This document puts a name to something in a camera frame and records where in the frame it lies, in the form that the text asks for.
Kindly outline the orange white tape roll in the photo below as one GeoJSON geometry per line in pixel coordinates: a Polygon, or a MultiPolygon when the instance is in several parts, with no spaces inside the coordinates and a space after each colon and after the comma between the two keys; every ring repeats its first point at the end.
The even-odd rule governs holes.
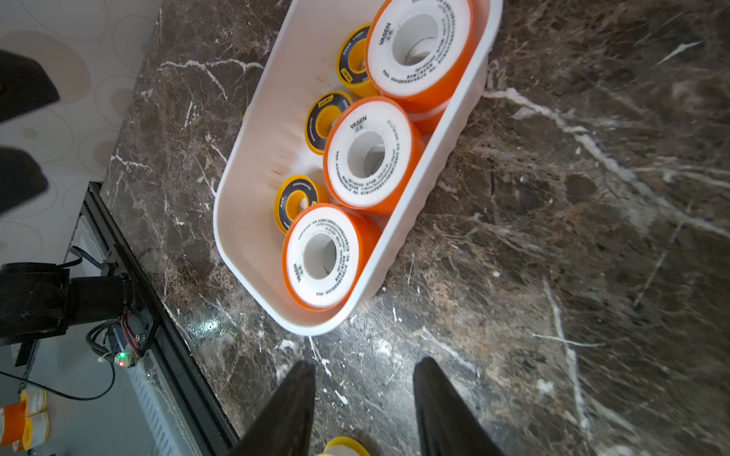
{"type": "Polygon", "coordinates": [[[423,136],[429,136],[432,135],[433,131],[437,128],[449,102],[450,101],[447,100],[445,103],[429,111],[406,112],[406,114],[409,120],[423,136]]]}
{"type": "Polygon", "coordinates": [[[394,101],[370,97],[338,118],[324,152],[330,193],[343,206],[376,216],[395,210],[425,141],[394,101]]]}
{"type": "Polygon", "coordinates": [[[371,24],[366,66],[378,92],[408,113],[426,113],[454,94],[475,49],[468,0],[387,1],[371,24]]]}
{"type": "Polygon", "coordinates": [[[339,205],[323,203],[305,210],[290,227],[281,255],[291,298],[314,312],[344,304],[380,234],[372,218],[339,205]]]}

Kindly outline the white plastic storage box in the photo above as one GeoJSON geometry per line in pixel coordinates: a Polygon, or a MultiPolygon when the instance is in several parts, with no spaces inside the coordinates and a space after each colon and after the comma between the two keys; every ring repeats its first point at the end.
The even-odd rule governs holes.
{"type": "Polygon", "coordinates": [[[403,200],[382,222],[383,234],[353,296],[336,309],[310,311],[296,304],[285,288],[284,237],[274,222],[275,195],[285,179],[321,172],[321,160],[305,143],[306,116],[319,96],[338,88],[336,56],[346,36],[371,21],[379,9],[378,1],[290,5],[217,190],[214,234],[224,262],[260,307],[298,336],[321,336],[336,329],[384,283],[486,87],[505,5],[475,3],[475,53],[403,200]]]}

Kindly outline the yellow black tape spool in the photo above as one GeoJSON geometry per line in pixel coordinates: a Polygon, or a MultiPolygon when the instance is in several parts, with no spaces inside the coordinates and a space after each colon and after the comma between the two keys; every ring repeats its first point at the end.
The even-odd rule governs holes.
{"type": "Polygon", "coordinates": [[[370,23],[356,28],[343,42],[336,61],[338,79],[353,95],[359,98],[378,96],[379,92],[367,72],[367,38],[370,23]]]}
{"type": "Polygon", "coordinates": [[[304,130],[305,142],[313,153],[319,156],[324,153],[334,123],[351,104],[351,96],[339,90],[328,92],[314,102],[304,130]]]}
{"type": "Polygon", "coordinates": [[[281,233],[286,234],[300,213],[309,207],[329,203],[326,187],[304,175],[288,178],[277,191],[275,198],[275,222],[281,233]]]}

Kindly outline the yellow tape roll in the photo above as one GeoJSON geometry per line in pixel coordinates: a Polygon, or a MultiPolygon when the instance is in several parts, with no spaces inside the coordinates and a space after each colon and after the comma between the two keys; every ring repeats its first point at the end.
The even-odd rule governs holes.
{"type": "Polygon", "coordinates": [[[370,453],[357,440],[339,436],[327,443],[321,456],[370,456],[370,453]]]}

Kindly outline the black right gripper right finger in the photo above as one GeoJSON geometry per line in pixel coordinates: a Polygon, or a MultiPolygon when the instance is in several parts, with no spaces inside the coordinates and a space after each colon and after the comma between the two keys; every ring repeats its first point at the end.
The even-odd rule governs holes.
{"type": "Polygon", "coordinates": [[[503,455],[431,357],[414,369],[414,404],[421,455],[503,455]]]}

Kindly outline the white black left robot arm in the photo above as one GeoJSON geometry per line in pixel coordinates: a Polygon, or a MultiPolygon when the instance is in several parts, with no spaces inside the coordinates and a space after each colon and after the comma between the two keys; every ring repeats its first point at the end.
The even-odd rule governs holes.
{"type": "Polygon", "coordinates": [[[33,344],[63,336],[73,326],[96,323],[87,344],[99,356],[110,352],[96,338],[101,332],[120,330],[132,353],[143,356],[149,335],[135,334],[131,316],[135,285],[129,275],[70,276],[66,265],[15,262],[1,266],[1,344],[20,348],[14,354],[17,367],[30,362],[33,344]]]}

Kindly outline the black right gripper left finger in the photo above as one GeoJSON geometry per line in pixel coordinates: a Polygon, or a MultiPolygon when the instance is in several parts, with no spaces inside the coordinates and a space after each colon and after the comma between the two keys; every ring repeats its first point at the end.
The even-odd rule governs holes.
{"type": "Polygon", "coordinates": [[[231,455],[308,455],[315,415],[316,368],[289,370],[231,455]]]}

